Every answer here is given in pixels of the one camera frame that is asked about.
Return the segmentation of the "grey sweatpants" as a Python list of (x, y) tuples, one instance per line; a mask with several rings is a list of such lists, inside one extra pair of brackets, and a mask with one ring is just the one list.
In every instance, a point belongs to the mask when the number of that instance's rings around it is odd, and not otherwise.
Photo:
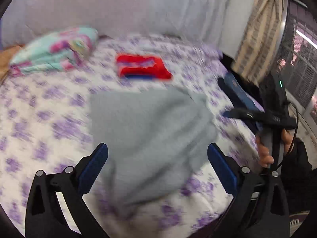
[(187, 89), (104, 91), (90, 108), (94, 144), (109, 150), (101, 178), (122, 218), (182, 187), (218, 135), (206, 95)]

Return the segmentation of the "window with metal grille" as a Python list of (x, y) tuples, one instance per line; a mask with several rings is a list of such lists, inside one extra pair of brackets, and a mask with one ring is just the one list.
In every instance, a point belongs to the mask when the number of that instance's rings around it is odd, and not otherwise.
[(286, 0), (275, 68), (305, 121), (316, 125), (316, 20), (300, 0)]

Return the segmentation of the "purple floral bed sheet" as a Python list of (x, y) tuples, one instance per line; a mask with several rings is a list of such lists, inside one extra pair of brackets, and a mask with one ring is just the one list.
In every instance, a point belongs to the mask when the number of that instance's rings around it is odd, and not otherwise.
[[(119, 53), (157, 55), (173, 80), (121, 80), (115, 64)], [(232, 103), (218, 86), (218, 78), (227, 72), (220, 55), (205, 44), (132, 35), (99, 41), (81, 70), (8, 78), (1, 86), (1, 206), (17, 230), (25, 230), (27, 197), (36, 171), (59, 173), (93, 151), (89, 98), (100, 91), (179, 86), (204, 93), (220, 131), (217, 145), (239, 165), (256, 170), (253, 133), (242, 121), (222, 116)], [(113, 214), (100, 182), (84, 201), (111, 237), (188, 237), (218, 217), (230, 196), (206, 164), (185, 187), (146, 204), (128, 221)]]

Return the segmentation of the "red folded garment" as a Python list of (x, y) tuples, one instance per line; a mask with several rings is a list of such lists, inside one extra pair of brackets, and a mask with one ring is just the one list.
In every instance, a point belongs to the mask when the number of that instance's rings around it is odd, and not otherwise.
[(172, 73), (167, 70), (163, 60), (154, 55), (119, 54), (116, 66), (120, 78), (142, 78), (171, 80)]

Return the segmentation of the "teal pink floral blanket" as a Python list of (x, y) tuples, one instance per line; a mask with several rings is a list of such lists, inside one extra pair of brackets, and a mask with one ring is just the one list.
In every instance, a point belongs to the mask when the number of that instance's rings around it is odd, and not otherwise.
[(51, 32), (25, 45), (10, 61), (10, 74), (26, 76), (40, 71), (70, 71), (81, 67), (98, 40), (91, 27)]

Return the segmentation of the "grey padded headboard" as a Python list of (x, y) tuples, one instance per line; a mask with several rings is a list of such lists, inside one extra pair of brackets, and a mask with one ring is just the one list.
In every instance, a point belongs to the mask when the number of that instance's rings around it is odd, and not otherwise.
[(1, 45), (90, 26), (115, 38), (155, 33), (217, 45), (229, 0), (13, 0), (1, 18)]

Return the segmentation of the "beige checked curtain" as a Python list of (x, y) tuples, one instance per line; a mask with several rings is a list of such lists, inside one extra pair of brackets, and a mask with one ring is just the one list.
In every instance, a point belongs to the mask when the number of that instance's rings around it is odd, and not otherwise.
[(284, 11), (284, 0), (254, 0), (240, 47), (232, 66), (242, 79), (258, 85), (269, 72)]

